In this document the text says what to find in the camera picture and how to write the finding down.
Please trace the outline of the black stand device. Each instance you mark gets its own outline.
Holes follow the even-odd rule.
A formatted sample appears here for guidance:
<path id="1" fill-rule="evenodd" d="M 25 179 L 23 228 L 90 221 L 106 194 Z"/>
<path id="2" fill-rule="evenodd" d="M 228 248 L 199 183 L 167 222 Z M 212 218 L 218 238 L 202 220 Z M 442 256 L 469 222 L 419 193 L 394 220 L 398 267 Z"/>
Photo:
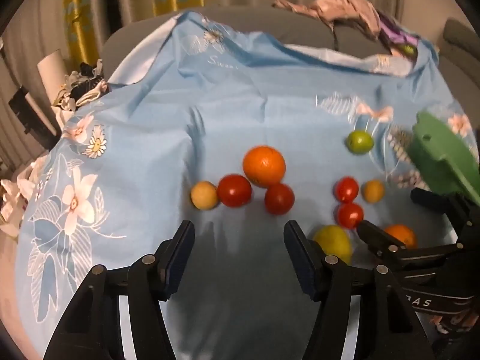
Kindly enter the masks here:
<path id="1" fill-rule="evenodd" d="M 57 128 L 49 121 L 29 91 L 21 86 L 8 102 L 10 109 L 24 126 L 24 132 L 46 150 L 51 150 L 59 140 Z"/>

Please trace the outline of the green round fruit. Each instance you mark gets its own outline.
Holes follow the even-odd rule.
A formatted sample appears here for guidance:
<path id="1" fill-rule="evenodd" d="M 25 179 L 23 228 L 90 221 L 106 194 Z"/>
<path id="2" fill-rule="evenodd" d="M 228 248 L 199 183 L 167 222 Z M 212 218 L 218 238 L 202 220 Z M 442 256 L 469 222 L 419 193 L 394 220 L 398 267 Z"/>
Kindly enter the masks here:
<path id="1" fill-rule="evenodd" d="M 374 139 L 366 131 L 355 130 L 347 136 L 346 147 L 355 155 L 364 155 L 374 147 Z"/>

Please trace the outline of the large orange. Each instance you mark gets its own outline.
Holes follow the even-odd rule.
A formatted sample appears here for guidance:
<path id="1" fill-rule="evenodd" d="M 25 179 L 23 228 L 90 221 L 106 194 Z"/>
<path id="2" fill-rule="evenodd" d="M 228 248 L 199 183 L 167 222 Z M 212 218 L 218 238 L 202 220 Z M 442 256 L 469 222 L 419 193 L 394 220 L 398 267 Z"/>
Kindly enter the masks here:
<path id="1" fill-rule="evenodd" d="M 242 169 L 251 183 L 260 188 L 268 188 L 283 180 L 287 165 L 278 150 L 259 145 L 247 151 L 242 161 Z"/>

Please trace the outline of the yellow patterned curtain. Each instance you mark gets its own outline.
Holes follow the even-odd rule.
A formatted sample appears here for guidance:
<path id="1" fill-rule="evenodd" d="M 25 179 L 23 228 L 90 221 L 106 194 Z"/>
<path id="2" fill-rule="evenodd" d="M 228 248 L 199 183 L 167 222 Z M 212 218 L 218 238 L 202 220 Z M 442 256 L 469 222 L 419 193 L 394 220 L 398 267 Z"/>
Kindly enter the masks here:
<path id="1" fill-rule="evenodd" d="M 98 48 L 91 0 L 64 0 L 64 20 L 72 64 L 77 67 L 81 63 L 93 66 L 98 59 Z"/>

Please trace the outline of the grey sofa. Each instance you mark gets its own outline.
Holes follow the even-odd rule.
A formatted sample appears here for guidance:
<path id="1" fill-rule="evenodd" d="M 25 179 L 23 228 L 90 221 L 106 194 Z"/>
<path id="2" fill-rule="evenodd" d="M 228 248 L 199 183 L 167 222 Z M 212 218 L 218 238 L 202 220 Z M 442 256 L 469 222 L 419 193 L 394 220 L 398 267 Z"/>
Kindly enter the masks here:
<path id="1" fill-rule="evenodd" d="M 358 58 L 387 54 L 389 49 L 379 40 L 371 40 L 360 30 L 336 24 L 335 30 L 323 22 L 288 10 L 274 7 L 197 7 L 197 12 L 240 32 L 264 32 L 284 44 L 304 47 L 337 48 Z M 169 13 L 129 24 L 116 31 L 101 51 L 103 72 L 109 77 L 126 55 L 157 27 L 175 14 Z M 441 46 L 439 70 L 453 95 L 462 102 L 479 96 L 479 51 L 473 33 L 461 24 L 454 24 Z"/>

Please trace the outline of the pink crumpled garment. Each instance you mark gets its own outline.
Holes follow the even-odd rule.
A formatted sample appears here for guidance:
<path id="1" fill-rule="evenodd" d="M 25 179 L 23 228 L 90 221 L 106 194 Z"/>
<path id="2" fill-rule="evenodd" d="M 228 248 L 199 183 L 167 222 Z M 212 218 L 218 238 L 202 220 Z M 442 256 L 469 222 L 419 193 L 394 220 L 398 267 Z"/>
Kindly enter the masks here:
<path id="1" fill-rule="evenodd" d="M 382 29 L 380 16 L 368 0 L 314 0 L 309 5 L 276 0 L 272 6 L 320 20 L 332 31 L 337 23 L 357 27 L 373 40 L 379 38 Z"/>

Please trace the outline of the white lamp shade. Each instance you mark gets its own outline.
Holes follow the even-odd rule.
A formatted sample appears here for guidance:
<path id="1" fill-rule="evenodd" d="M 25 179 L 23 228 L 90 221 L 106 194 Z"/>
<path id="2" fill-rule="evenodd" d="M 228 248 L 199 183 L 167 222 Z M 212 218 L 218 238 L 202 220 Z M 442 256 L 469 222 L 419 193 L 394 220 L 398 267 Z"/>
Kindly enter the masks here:
<path id="1" fill-rule="evenodd" d="M 49 103 L 53 105 L 59 93 L 64 89 L 68 75 L 61 51 L 56 49 L 44 57 L 37 64 L 37 69 Z"/>

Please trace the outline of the small orange mandarin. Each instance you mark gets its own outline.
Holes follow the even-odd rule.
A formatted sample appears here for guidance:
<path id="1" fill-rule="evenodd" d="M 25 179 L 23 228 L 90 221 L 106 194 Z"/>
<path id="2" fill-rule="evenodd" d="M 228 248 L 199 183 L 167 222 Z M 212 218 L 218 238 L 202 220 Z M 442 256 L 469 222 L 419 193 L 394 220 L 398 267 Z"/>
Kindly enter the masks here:
<path id="1" fill-rule="evenodd" d="M 403 242 L 409 250 L 417 248 L 417 237 L 411 228 L 402 225 L 395 224 L 384 229 L 384 232 L 393 236 L 395 239 Z"/>

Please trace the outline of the green plastic bowl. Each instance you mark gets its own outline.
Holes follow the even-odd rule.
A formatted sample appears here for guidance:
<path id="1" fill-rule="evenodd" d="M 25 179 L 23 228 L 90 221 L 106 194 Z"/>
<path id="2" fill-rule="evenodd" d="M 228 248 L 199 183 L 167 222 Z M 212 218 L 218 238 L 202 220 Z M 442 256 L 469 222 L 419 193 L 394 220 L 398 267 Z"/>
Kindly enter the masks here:
<path id="1" fill-rule="evenodd" d="M 479 165 L 469 147 L 427 111 L 416 115 L 406 151 L 422 180 L 436 194 L 463 194 L 479 203 Z"/>

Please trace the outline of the red tomato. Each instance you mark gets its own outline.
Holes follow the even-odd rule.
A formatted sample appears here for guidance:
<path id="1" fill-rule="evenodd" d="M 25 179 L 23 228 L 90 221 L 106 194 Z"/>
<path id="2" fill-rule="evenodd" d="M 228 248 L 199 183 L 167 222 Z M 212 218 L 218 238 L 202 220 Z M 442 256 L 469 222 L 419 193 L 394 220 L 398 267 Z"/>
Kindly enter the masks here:
<path id="1" fill-rule="evenodd" d="M 363 219 L 363 208 L 354 202 L 344 203 L 337 208 L 336 220 L 338 225 L 343 228 L 356 229 L 358 223 Z"/>
<path id="2" fill-rule="evenodd" d="M 251 200 L 251 183 L 243 175 L 226 175 L 217 186 L 217 195 L 220 202 L 227 207 L 237 208 L 244 206 Z"/>
<path id="3" fill-rule="evenodd" d="M 267 188 L 264 195 L 264 205 L 272 215 L 284 215 L 295 204 L 293 189 L 287 184 L 278 183 Z"/>
<path id="4" fill-rule="evenodd" d="M 351 176 L 345 176 L 334 186 L 334 195 L 340 203 L 352 203 L 358 196 L 360 186 Z"/>

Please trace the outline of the yellow small fruit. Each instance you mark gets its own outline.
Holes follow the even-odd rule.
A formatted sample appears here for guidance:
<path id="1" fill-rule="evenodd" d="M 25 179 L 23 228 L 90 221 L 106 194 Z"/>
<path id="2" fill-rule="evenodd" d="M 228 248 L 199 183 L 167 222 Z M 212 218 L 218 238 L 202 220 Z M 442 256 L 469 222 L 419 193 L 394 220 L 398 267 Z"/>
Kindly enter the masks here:
<path id="1" fill-rule="evenodd" d="M 190 199 L 194 207 L 200 211 L 209 211 L 219 203 L 216 186 L 205 180 L 199 181 L 192 187 Z"/>
<path id="2" fill-rule="evenodd" d="M 369 180 L 362 187 L 362 195 L 366 203 L 378 203 L 385 195 L 385 185 L 380 180 Z"/>

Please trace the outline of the yellow lemon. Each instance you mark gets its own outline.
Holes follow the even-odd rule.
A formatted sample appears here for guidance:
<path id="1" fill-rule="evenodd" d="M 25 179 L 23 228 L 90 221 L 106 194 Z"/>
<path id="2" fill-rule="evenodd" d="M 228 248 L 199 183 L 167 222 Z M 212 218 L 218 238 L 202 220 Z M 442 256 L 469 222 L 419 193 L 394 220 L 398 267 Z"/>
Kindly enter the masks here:
<path id="1" fill-rule="evenodd" d="M 352 261 L 353 249 L 350 237 L 337 225 L 328 225 L 316 231 L 313 240 L 325 254 L 331 254 L 346 264 Z"/>

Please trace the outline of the light blue floral cloth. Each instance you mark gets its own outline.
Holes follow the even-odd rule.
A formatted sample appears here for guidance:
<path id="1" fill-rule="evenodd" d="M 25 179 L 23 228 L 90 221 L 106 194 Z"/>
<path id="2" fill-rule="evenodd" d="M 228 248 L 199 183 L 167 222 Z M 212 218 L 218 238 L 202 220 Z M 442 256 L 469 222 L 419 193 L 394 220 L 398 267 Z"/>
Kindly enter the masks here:
<path id="1" fill-rule="evenodd" d="M 358 59 L 190 11 L 154 30 L 109 83 L 108 94 L 67 122 L 20 230 L 16 298 L 39 354 L 92 266 L 134 263 L 185 219 L 195 226 L 193 251 L 178 292 L 161 307 L 179 359 L 301 358 L 318 306 L 299 286 L 283 227 L 294 219 L 313 233 L 331 224 L 344 176 L 385 183 L 385 197 L 364 206 L 368 220 L 405 224 L 425 246 L 452 238 L 445 219 L 409 197 L 422 179 L 404 142 L 420 111 L 477 148 L 426 40 L 415 63 Z M 373 137 L 367 154 L 346 146 L 356 130 Z M 248 179 L 246 205 L 195 208 L 192 187 L 205 180 L 217 191 L 224 176 L 246 177 L 242 161 L 256 146 L 283 155 L 291 210 L 268 213 L 267 188 Z"/>

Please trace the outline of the purple crumpled garment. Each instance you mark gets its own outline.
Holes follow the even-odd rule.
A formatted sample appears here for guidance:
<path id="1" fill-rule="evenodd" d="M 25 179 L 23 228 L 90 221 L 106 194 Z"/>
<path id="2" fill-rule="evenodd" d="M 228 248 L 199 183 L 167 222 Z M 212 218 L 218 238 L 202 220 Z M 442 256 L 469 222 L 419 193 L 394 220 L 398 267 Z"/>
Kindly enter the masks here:
<path id="1" fill-rule="evenodd" d="M 392 55 L 402 55 L 411 61 L 416 60 L 419 36 L 411 34 L 393 17 L 379 10 L 379 39 L 390 49 Z"/>

